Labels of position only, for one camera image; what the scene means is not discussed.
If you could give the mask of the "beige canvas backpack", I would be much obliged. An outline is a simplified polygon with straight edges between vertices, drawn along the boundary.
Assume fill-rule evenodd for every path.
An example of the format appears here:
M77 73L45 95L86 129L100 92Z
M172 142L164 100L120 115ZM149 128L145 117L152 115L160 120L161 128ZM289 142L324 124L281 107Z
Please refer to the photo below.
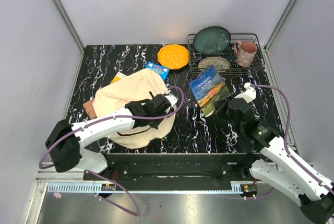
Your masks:
M121 108L129 109L134 116L166 115L166 112L154 112L152 105L146 105L153 97L166 91L167 87L161 76L145 68L99 89L92 107L96 117L109 115ZM134 128L118 130L108 138L129 149L143 148L151 141L165 137L171 131L174 120L175 115L153 121L136 120Z

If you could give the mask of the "blue treehouse book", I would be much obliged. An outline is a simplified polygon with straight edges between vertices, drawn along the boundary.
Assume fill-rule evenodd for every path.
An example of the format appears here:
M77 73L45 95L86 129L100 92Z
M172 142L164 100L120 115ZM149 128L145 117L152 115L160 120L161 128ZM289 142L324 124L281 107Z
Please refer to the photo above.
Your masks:
M166 80L170 69L152 62L148 62L148 64L146 65L146 69L150 69L152 71L154 71L155 73L159 74L162 78L162 80Z

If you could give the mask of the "Animal Farm book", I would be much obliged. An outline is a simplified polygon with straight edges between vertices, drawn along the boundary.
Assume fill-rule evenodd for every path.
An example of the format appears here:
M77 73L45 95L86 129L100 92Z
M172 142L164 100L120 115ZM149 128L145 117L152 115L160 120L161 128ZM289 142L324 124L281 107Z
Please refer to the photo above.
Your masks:
M213 65L189 82L189 87L204 117L211 116L216 108L215 103L225 100L230 94L226 83Z

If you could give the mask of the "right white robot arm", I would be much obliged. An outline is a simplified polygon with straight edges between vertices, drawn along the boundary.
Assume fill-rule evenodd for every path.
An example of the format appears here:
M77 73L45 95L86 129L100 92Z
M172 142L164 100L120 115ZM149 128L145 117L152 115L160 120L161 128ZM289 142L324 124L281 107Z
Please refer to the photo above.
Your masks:
M293 200L312 223L327 223L333 216L333 181L303 160L275 128L256 119L252 107L242 98L228 98L218 116L229 121L239 137L274 162L271 168L262 158L247 154L237 167L238 177L251 177L271 185Z

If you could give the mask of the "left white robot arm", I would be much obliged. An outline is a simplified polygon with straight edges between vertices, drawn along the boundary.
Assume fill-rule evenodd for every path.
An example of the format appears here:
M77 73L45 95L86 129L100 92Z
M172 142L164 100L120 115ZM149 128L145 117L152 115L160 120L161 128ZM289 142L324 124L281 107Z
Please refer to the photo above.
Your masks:
M90 170L101 180L112 176L113 168L103 154L86 150L85 147L108 135L136 127L156 127L172 110L177 97L158 94L151 99L131 101L117 111L93 120L70 124L59 121L45 142L47 151L43 158L50 156L58 173L73 168Z

